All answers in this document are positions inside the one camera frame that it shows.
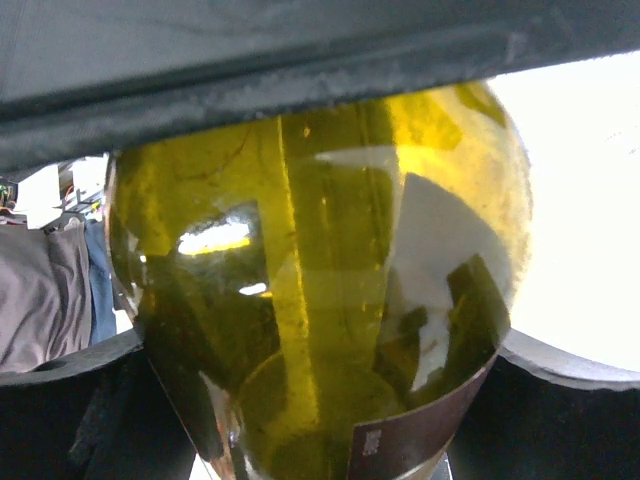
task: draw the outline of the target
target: brown label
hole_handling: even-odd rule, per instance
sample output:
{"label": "brown label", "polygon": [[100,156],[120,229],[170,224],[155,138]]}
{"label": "brown label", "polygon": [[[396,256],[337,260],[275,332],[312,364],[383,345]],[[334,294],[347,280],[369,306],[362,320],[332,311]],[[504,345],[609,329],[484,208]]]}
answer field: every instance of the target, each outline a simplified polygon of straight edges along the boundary
{"label": "brown label", "polygon": [[455,433],[496,355],[473,378],[411,412],[353,429],[348,480],[391,480],[436,455]]}

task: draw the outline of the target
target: bottle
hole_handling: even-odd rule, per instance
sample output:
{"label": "bottle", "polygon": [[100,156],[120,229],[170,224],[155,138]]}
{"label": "bottle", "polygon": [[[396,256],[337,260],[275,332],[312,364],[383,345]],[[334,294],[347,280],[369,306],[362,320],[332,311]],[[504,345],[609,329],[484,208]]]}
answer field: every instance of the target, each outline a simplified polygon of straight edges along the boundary
{"label": "bottle", "polygon": [[223,479],[428,478],[509,329],[528,163],[483,83],[115,155],[134,327]]}

